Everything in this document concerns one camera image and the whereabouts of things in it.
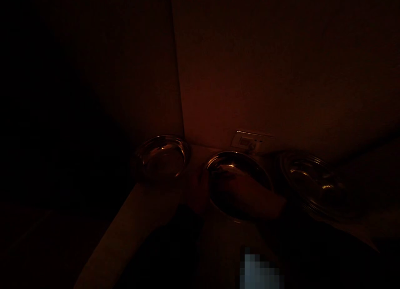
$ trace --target wall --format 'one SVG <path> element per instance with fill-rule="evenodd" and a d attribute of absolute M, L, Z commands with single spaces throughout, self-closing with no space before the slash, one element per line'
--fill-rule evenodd
<path fill-rule="evenodd" d="M 335 161 L 399 126 L 399 0 L 172 0 L 185 135 Z"/>
<path fill-rule="evenodd" d="M 33 0 L 137 145 L 183 134 L 170 0 Z"/>

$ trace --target metal bowl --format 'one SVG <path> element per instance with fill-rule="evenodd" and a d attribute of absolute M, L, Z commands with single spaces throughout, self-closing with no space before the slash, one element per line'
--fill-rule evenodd
<path fill-rule="evenodd" d="M 253 158 L 239 152 L 226 151 L 215 154 L 207 162 L 206 169 L 210 173 L 211 203 L 236 222 L 251 220 L 252 217 L 236 209 L 227 202 L 223 195 L 219 194 L 216 181 L 221 178 L 221 175 L 225 172 L 248 175 L 264 186 L 266 190 L 273 189 L 271 180 L 265 170 Z"/>
<path fill-rule="evenodd" d="M 351 192 L 325 161 L 308 152 L 286 151 L 278 166 L 288 184 L 286 193 L 306 211 L 336 221 L 358 215 Z"/>
<path fill-rule="evenodd" d="M 138 181 L 165 181 L 177 178 L 190 160 L 190 146 L 175 135 L 154 137 L 135 153 L 135 175 Z"/>

